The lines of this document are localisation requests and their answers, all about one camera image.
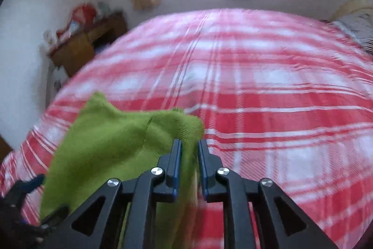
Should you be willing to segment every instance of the silver screw head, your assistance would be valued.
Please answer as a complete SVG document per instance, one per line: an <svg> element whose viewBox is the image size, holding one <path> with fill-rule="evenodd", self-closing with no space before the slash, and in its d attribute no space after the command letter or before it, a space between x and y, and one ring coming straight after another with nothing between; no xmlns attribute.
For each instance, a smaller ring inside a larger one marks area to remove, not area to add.
<svg viewBox="0 0 373 249"><path fill-rule="evenodd" d="M227 175L229 173L229 169L223 167L223 168L219 168L216 172L220 175Z"/></svg>
<svg viewBox="0 0 373 249"><path fill-rule="evenodd" d="M263 178L260 182L262 183L263 186L266 186L266 187L271 187L273 185L273 180L271 180L268 177Z"/></svg>
<svg viewBox="0 0 373 249"><path fill-rule="evenodd" d="M116 179L116 178L111 178L111 179L109 179L109 180L107 181L107 185L108 185L109 187L116 187L116 186L118 186L118 184L119 184L119 180Z"/></svg>
<svg viewBox="0 0 373 249"><path fill-rule="evenodd" d="M162 172L163 172L163 169L159 168L159 167L154 167L152 169L152 174L154 174L154 175L160 175L160 174L162 174Z"/></svg>

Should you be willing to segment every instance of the wooden desk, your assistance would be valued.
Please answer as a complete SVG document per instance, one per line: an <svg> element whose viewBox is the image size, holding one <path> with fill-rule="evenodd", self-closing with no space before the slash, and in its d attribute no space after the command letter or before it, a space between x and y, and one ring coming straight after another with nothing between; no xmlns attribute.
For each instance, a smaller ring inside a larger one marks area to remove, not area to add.
<svg viewBox="0 0 373 249"><path fill-rule="evenodd" d="M0 135L0 164L3 161L3 159L7 156L9 152L12 151L12 148L3 140L3 138Z"/></svg>
<svg viewBox="0 0 373 249"><path fill-rule="evenodd" d="M98 44L112 43L127 32L127 24L122 13L114 13L78 33L72 35L58 48L48 54L56 67L63 66L69 77L78 72L95 56Z"/></svg>

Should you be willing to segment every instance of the plaid blanket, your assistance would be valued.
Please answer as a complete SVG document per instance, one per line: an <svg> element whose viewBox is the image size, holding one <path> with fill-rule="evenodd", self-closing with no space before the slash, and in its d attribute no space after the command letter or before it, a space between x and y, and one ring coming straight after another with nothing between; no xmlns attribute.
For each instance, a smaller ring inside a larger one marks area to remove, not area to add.
<svg viewBox="0 0 373 249"><path fill-rule="evenodd" d="M93 92L120 110L184 108L210 151L245 178L270 177L351 249L373 219L373 64L332 25L284 13L157 17L118 39L58 94L0 169L0 192L47 171ZM42 189L22 214L37 224ZM223 248L222 205L198 200L192 247Z"/></svg>

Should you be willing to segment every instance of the drawer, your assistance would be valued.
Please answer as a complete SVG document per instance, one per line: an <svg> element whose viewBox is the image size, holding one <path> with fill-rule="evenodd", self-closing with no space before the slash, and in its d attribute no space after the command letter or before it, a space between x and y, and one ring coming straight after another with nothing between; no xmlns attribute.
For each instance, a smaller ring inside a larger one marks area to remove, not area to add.
<svg viewBox="0 0 373 249"><path fill-rule="evenodd" d="M85 33L72 38L66 47L72 57L74 57L75 54L84 51L90 52L91 49L93 50L93 46L88 42L88 37Z"/></svg>
<svg viewBox="0 0 373 249"><path fill-rule="evenodd" d="M53 54L51 60L56 67L61 67L70 57L70 50L67 46L62 46Z"/></svg>
<svg viewBox="0 0 373 249"><path fill-rule="evenodd" d="M94 50L82 50L79 53L73 54L69 60L63 63L66 73L72 77L78 72L86 63L94 58Z"/></svg>

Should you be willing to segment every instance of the green cloth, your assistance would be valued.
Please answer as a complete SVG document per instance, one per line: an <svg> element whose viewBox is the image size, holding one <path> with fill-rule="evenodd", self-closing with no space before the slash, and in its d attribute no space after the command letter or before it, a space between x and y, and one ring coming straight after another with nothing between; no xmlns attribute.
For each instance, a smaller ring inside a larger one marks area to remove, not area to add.
<svg viewBox="0 0 373 249"><path fill-rule="evenodd" d="M106 180L137 178L182 141L180 190L174 204L157 204L156 247L172 248L186 210L197 164L202 121L179 110L122 112L96 92L56 150L44 184L40 218L61 204L75 210Z"/></svg>

